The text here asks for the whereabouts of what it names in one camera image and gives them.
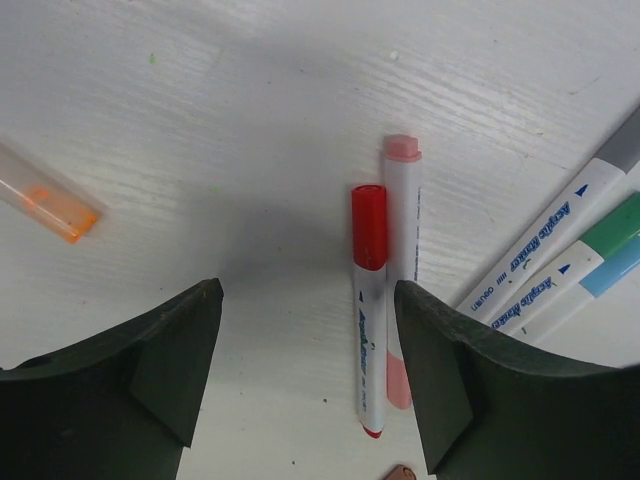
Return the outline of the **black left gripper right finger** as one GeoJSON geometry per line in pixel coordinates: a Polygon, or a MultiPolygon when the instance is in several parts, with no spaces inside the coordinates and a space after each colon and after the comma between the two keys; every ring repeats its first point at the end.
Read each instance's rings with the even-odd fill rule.
{"type": "Polygon", "coordinates": [[[635,479],[639,369],[522,343],[411,281],[395,287],[429,474],[440,479],[635,479]]]}

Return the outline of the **light blue cap marker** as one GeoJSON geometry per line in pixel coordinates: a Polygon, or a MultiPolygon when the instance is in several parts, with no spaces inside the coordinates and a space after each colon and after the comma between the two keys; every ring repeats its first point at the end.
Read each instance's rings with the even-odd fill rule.
{"type": "Polygon", "coordinates": [[[588,276],[562,294],[538,317],[506,335],[532,345],[540,342],[638,265],[639,238],[635,237],[588,276]]]}

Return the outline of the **brown pen cap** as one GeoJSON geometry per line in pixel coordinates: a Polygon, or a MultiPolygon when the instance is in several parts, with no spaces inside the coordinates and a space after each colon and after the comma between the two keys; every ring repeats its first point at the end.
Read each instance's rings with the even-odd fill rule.
{"type": "Polygon", "coordinates": [[[414,471],[406,465],[396,465],[385,477],[384,480],[416,480],[414,471]]]}

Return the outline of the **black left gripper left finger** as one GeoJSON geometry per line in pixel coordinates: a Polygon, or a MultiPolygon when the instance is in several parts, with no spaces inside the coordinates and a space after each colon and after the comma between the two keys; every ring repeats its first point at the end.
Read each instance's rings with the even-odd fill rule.
{"type": "Polygon", "coordinates": [[[191,446],[223,289],[153,310],[1,372],[4,479],[174,479],[191,446]]]}

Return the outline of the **pink cap marker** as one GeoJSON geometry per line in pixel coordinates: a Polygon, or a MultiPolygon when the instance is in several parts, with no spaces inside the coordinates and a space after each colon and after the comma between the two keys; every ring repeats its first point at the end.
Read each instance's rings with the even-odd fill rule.
{"type": "Polygon", "coordinates": [[[387,398],[406,410],[412,404],[399,340],[394,304],[396,284],[418,275],[422,153],[417,138],[393,134],[385,139],[384,186],[387,191],[389,259],[387,264],[387,398]]]}

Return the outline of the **green cap marker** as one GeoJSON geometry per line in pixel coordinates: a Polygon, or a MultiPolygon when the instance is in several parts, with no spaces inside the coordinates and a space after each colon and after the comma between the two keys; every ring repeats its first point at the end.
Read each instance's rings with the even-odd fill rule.
{"type": "Polygon", "coordinates": [[[528,324],[638,234],[639,193],[634,192],[529,278],[489,326],[511,334],[528,324]]]}

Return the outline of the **red cap marker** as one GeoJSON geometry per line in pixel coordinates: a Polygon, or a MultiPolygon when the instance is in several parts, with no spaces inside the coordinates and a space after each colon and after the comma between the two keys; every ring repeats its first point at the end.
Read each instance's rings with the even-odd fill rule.
{"type": "Polygon", "coordinates": [[[377,439],[386,408],[386,189],[357,186],[351,191],[353,294],[357,415],[377,439]]]}

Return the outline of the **grey cap marker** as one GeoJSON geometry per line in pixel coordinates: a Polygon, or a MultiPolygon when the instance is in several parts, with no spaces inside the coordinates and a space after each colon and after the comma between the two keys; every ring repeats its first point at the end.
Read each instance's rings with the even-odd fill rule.
{"type": "Polygon", "coordinates": [[[611,134],[456,310],[488,321],[639,161],[639,112],[611,134]]]}

